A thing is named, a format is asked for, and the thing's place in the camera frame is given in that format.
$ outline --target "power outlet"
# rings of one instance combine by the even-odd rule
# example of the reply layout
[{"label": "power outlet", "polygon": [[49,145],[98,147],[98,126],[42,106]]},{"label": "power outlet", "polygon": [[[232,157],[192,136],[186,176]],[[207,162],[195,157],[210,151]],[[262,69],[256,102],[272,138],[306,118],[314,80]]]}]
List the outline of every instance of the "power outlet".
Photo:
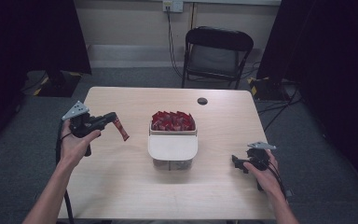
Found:
[{"label": "power outlet", "polygon": [[183,12],[183,1],[162,1],[162,11]]},{"label": "power outlet", "polygon": [[173,12],[173,2],[172,1],[162,1],[162,11],[168,11]]}]

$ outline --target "wire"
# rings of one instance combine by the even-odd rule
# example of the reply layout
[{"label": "wire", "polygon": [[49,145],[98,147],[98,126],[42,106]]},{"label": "wire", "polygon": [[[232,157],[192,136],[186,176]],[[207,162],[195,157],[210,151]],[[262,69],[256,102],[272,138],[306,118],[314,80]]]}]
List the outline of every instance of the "wire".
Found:
[{"label": "wire", "polygon": [[281,179],[281,176],[279,175],[279,172],[278,172],[278,169],[274,166],[274,164],[272,164],[272,162],[270,162],[268,160],[268,164],[265,164],[263,162],[263,160],[261,160],[259,157],[257,157],[257,155],[255,153],[252,154],[253,157],[255,157],[257,159],[257,161],[261,164],[263,164],[265,167],[267,167],[271,172],[272,174],[275,176],[275,179],[277,180],[280,188],[281,188],[281,191],[282,191],[282,194],[283,194],[283,197],[284,199],[286,200],[286,190],[284,189],[284,185],[283,185],[283,182],[282,182],[282,179]]},{"label": "wire", "polygon": [[[62,139],[64,137],[68,136],[69,134],[71,134],[71,133],[68,133],[66,136],[61,138],[62,125],[63,125],[63,121],[60,120],[60,126],[58,127],[58,134],[57,134],[57,141],[56,141],[56,148],[55,148],[55,150],[56,150],[56,165],[58,164],[58,162],[61,159],[61,143],[62,143]],[[69,200],[68,190],[65,190],[65,194],[63,195],[63,198],[65,199],[66,211],[68,213],[69,223],[70,224],[75,224],[74,215],[72,214],[71,201]]]},{"label": "wire", "polygon": [[248,74],[248,73],[249,73],[249,74],[248,74],[247,76],[245,76],[245,77],[241,77],[241,79],[244,79],[244,78],[246,78],[246,77],[249,77],[254,71],[257,71],[257,70],[258,70],[258,67],[255,68],[255,65],[258,64],[258,63],[260,63],[260,62],[256,62],[256,63],[252,64],[252,70],[250,70],[250,71],[248,71],[248,72],[245,72],[245,73],[242,73],[243,75]]},{"label": "wire", "polygon": [[[300,99],[298,99],[298,100],[292,102],[290,105],[295,105],[295,104],[297,104],[297,103],[299,103],[299,102],[301,102],[301,101],[302,101],[302,97],[301,97]],[[273,104],[273,105],[277,105],[277,104],[285,104],[285,102],[279,102],[279,103],[275,103],[275,104]],[[263,115],[264,113],[266,113],[266,112],[268,112],[268,111],[270,111],[270,110],[281,109],[281,108],[287,106],[287,105],[281,105],[281,106],[277,106],[277,107],[272,107],[272,108],[270,108],[270,107],[273,106],[273,105],[269,105],[269,106],[267,106],[264,110],[258,111],[257,113],[258,113],[259,115]]]},{"label": "wire", "polygon": [[175,54],[173,51],[174,46],[173,46],[172,29],[171,29],[171,13],[170,13],[171,9],[169,7],[165,7],[165,9],[167,10],[167,18],[168,18],[168,41],[170,43],[170,56],[171,56],[172,68],[175,71],[176,75],[182,77],[183,75],[179,72],[179,69],[176,66]]},{"label": "wire", "polygon": [[269,128],[269,126],[274,122],[274,120],[280,116],[280,114],[283,112],[284,109],[286,109],[293,101],[293,99],[295,98],[296,96],[296,93],[298,91],[298,86],[296,87],[296,90],[295,90],[295,93],[293,93],[292,97],[290,98],[290,101],[287,103],[287,105],[284,105],[282,107],[282,109],[278,112],[277,115],[275,115],[275,117],[269,122],[269,124],[266,126],[266,128],[264,129],[264,132],[266,132],[266,130]]},{"label": "wire", "polygon": [[29,86],[29,87],[26,87],[26,88],[22,89],[21,91],[28,91],[28,90],[31,89],[32,87],[36,86],[37,83],[41,82],[45,76],[46,76],[46,71],[45,71],[45,73],[43,74],[43,76],[42,76],[41,78],[39,78],[39,80],[36,81],[36,83],[32,84],[32,85]]}]

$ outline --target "wall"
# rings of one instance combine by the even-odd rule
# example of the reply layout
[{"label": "wall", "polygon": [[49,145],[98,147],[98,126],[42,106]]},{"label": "wall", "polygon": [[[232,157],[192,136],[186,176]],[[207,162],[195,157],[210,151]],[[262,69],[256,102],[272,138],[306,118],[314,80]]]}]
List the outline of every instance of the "wall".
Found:
[{"label": "wall", "polygon": [[[76,8],[88,45],[110,45],[120,49],[133,49],[136,46],[169,48],[168,19],[167,14],[162,11],[161,1],[76,0]],[[240,30],[250,35],[255,42],[252,61],[259,61],[278,8],[276,5],[184,2],[183,13],[171,14],[177,60],[182,59],[186,32],[192,26],[209,25]]]}]

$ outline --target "black chair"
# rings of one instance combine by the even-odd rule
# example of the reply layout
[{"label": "black chair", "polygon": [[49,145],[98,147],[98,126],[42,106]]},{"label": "black chair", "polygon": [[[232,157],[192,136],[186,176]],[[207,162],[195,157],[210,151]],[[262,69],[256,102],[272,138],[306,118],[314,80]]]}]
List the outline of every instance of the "black chair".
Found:
[{"label": "black chair", "polygon": [[182,88],[192,75],[236,81],[237,89],[253,45],[253,39],[240,31],[207,26],[188,31]]}]

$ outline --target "red object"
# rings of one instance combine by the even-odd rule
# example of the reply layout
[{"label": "red object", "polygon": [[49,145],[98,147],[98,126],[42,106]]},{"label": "red object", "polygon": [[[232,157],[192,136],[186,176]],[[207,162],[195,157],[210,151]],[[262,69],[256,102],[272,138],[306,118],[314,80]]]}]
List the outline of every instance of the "red object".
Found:
[{"label": "red object", "polygon": [[118,117],[116,117],[115,120],[113,120],[113,123],[115,124],[116,128],[118,129],[118,131],[121,133],[121,136],[123,136],[123,140],[127,141],[127,139],[129,139],[129,135],[127,134],[127,132],[124,130],[123,126],[121,125],[120,120],[118,119]]},{"label": "red object", "polygon": [[194,131],[196,124],[190,114],[181,111],[166,112],[159,111],[152,116],[151,129],[153,131]]}]

